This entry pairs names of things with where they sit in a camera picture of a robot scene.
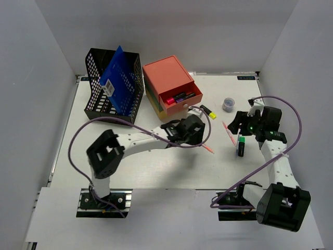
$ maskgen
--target drawer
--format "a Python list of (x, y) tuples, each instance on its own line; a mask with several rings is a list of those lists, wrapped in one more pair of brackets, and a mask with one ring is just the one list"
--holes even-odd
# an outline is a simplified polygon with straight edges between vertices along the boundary
[[(186, 94), (195, 93), (195, 96), (186, 99), (179, 103), (173, 103), (173, 104), (167, 104), (166, 100), (169, 99), (172, 96), (175, 96), (181, 92), (186, 92)], [(199, 102), (201, 102), (202, 99), (202, 92), (199, 90), (199, 88), (195, 85), (194, 82), (182, 85), (180, 87), (177, 87), (175, 89), (169, 90), (167, 92), (164, 92), (160, 94), (159, 96), (159, 103), (162, 106), (163, 110), (166, 112), (168, 116), (180, 112), (184, 109), (188, 109), (189, 106), (195, 105)]]

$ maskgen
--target white platform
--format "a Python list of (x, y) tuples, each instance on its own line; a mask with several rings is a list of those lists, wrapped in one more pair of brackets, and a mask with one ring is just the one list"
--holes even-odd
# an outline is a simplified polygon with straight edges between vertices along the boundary
[[(111, 176), (111, 188), (227, 189), (264, 163), (253, 136), (246, 138), (245, 156), (236, 159), (235, 147), (222, 126), (222, 120), (227, 124), (230, 123), (235, 118), (237, 110), (249, 110), (247, 102), (249, 98), (260, 96), (257, 81), (239, 81), (236, 76), (193, 76), (193, 78), (203, 93), (201, 104), (217, 114), (217, 118), (211, 120), (212, 134), (207, 142), (215, 154), (203, 148), (169, 148), (133, 155), (122, 160), (116, 173)], [(75, 131), (88, 121), (84, 108), (89, 97), (89, 82), (81, 81), (52, 179), (53, 188), (88, 186), (88, 181), (70, 166), (67, 149)], [(234, 112), (230, 114), (224, 112), (221, 107), (226, 97), (232, 97), (236, 103)], [(135, 124), (146, 129), (161, 124), (146, 95), (143, 96)], [(135, 132), (132, 128), (103, 122), (86, 127), (74, 143), (72, 155), (77, 166), (88, 174), (90, 169), (85, 151), (107, 129), (114, 129), (115, 133)], [(266, 169), (250, 180), (259, 182), (267, 188)]]
[(218, 221), (214, 191), (133, 190), (126, 219), (76, 218), (80, 188), (43, 188), (26, 241), (36, 250), (312, 250), (322, 248), (308, 210), (299, 232), (256, 221)]

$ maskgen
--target coral drawer box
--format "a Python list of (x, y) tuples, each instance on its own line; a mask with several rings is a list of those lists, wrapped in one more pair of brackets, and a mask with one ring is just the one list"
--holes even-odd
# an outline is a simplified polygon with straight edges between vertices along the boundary
[[(143, 72), (146, 85), (149, 85), (168, 116), (201, 102), (201, 91), (176, 56), (144, 65)], [(187, 95), (194, 93), (195, 96), (178, 103), (167, 103), (167, 100), (182, 92)]]

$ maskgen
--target gray wall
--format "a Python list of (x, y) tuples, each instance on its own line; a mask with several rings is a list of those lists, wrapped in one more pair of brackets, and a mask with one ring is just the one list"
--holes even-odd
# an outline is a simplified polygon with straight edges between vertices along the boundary
[[(263, 94), (291, 101), (303, 121), (292, 169), (312, 195), (311, 207), (325, 249), (333, 249), (333, 2), (300, 0), (261, 73)], [(284, 105), (282, 131), (291, 143), (298, 131)]]
[(257, 71), (298, 0), (36, 0), (76, 74), (91, 47), (177, 55), (197, 72)]
[(75, 77), (33, 0), (0, 3), (0, 245), (21, 249)]

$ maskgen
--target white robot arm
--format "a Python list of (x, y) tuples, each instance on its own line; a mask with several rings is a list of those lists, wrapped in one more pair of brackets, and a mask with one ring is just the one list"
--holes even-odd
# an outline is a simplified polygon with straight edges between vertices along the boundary
[(283, 133), (278, 132), (282, 112), (264, 106), (260, 99), (249, 100), (249, 103), (250, 111), (238, 111), (228, 128), (233, 134), (255, 135), (266, 162), (280, 154), (282, 156), (267, 167), (270, 186), (266, 191), (257, 183), (246, 181), (238, 187), (236, 195), (230, 193), (219, 205), (252, 205), (259, 223), (297, 232), (311, 197), (308, 191), (300, 189), (288, 156), (283, 154), (287, 140)]
[(171, 121), (153, 130), (151, 134), (114, 134), (104, 131), (87, 149), (96, 194), (103, 198), (110, 194), (110, 176), (115, 173), (120, 161), (130, 155), (152, 149), (166, 149), (171, 145), (155, 137), (181, 145), (197, 145), (202, 142), (205, 124), (196, 115)]

